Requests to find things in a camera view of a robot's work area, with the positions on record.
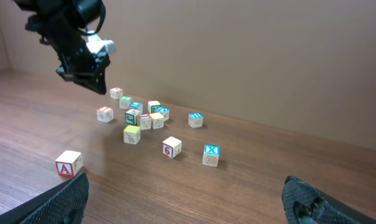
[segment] white wall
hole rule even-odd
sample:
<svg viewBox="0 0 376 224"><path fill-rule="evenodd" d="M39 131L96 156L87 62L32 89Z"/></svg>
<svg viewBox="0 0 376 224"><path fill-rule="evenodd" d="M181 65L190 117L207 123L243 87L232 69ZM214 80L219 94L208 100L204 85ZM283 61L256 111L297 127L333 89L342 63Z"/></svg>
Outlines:
<svg viewBox="0 0 376 224"><path fill-rule="evenodd" d="M104 0L108 86L376 149L376 0ZM55 52L0 0L16 70Z"/></svg>

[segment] black object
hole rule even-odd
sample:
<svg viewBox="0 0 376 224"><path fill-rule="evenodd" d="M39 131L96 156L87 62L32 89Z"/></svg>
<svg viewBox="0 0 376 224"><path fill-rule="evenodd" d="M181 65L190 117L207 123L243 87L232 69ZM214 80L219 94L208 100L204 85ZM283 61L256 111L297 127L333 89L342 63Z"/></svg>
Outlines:
<svg viewBox="0 0 376 224"><path fill-rule="evenodd" d="M289 224L376 224L376 220L293 176L286 178L282 201Z"/></svg>
<svg viewBox="0 0 376 224"><path fill-rule="evenodd" d="M0 215L0 224L78 224L87 200L88 179L81 173Z"/></svg>
<svg viewBox="0 0 376 224"><path fill-rule="evenodd" d="M110 59L106 52L92 54L82 35L99 32L105 20L102 0L14 0L30 16L26 30L42 36L40 43L51 45L61 61L57 73L67 82L74 82L99 94L106 93L105 68ZM95 32L80 30L100 17Z"/></svg>

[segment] block with yellow-green top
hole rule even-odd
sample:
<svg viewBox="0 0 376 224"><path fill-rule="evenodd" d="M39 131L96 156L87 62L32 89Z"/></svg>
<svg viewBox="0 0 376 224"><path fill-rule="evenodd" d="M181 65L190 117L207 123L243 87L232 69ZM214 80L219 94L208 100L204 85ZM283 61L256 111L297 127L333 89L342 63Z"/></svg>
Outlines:
<svg viewBox="0 0 376 224"><path fill-rule="evenodd" d="M152 118L152 128L158 129L164 126L164 116L161 113L152 113L150 114Z"/></svg>
<svg viewBox="0 0 376 224"><path fill-rule="evenodd" d="M124 129L124 142L128 144L137 144L140 140L140 127L128 125Z"/></svg>

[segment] wood grain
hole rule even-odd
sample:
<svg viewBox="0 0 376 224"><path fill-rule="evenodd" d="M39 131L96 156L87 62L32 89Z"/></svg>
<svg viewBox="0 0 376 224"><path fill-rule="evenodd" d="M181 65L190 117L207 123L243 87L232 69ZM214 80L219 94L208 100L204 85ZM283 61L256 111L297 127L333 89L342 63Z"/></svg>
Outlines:
<svg viewBox="0 0 376 224"><path fill-rule="evenodd" d="M193 110L166 103L167 125L129 145L117 104L55 74L0 73L0 214L63 182L54 161L73 150L90 181L83 223L287 223L287 175L376 218L376 151L204 112L192 129ZM97 121L100 106L117 120ZM162 154L169 136L182 140L174 159ZM205 144L220 145L217 168L201 164Z"/></svg>

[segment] wooden block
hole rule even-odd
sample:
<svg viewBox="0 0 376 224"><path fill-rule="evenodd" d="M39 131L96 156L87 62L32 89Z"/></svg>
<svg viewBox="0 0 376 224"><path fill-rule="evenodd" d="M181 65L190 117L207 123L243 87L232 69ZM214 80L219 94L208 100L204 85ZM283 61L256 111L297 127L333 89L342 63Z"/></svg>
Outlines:
<svg viewBox="0 0 376 224"><path fill-rule="evenodd" d="M203 154L203 165L218 166L219 155L221 154L221 148L214 145L205 145Z"/></svg>
<svg viewBox="0 0 376 224"><path fill-rule="evenodd" d="M163 141L163 154L173 159L182 151L182 142L174 137Z"/></svg>
<svg viewBox="0 0 376 224"><path fill-rule="evenodd" d="M193 112L189 114L188 124L192 128L199 128L199 127L202 127L203 125L203 119L204 119L204 116L201 113Z"/></svg>
<svg viewBox="0 0 376 224"><path fill-rule="evenodd" d="M161 113L164 116L164 121L170 118L170 109L165 106L161 106L157 108L155 111Z"/></svg>
<svg viewBox="0 0 376 224"><path fill-rule="evenodd" d="M120 98L120 102L119 102L120 108L128 109L131 102L132 102L132 96L123 96L122 98Z"/></svg>
<svg viewBox="0 0 376 224"><path fill-rule="evenodd" d="M136 102L136 101L131 102L130 106L128 108L139 110L139 114L142 114L144 112L144 107L143 107L143 104L141 102Z"/></svg>
<svg viewBox="0 0 376 224"><path fill-rule="evenodd" d="M139 110L131 109L126 111L126 124L136 125Z"/></svg>
<svg viewBox="0 0 376 224"><path fill-rule="evenodd" d="M164 126L164 116L161 113L152 113L150 114L152 118L152 128L158 129Z"/></svg>
<svg viewBox="0 0 376 224"><path fill-rule="evenodd" d="M83 167L83 157L80 152L65 151L55 160L59 175L74 177Z"/></svg>
<svg viewBox="0 0 376 224"><path fill-rule="evenodd" d="M149 101L148 102L148 112L149 113L156 113L156 108L160 107L160 103L158 101Z"/></svg>
<svg viewBox="0 0 376 224"><path fill-rule="evenodd" d="M124 129L124 142L128 144L137 144L140 140L140 128L128 125Z"/></svg>
<svg viewBox="0 0 376 224"><path fill-rule="evenodd" d="M115 87L111 89L111 98L115 100L120 100L123 97L123 89L119 87Z"/></svg>
<svg viewBox="0 0 376 224"><path fill-rule="evenodd" d="M113 120L113 109L104 106L96 110L96 117L98 121L108 123L109 121Z"/></svg>
<svg viewBox="0 0 376 224"><path fill-rule="evenodd" d="M141 130L150 129L152 127L152 118L149 114L140 114L138 115L137 123Z"/></svg>

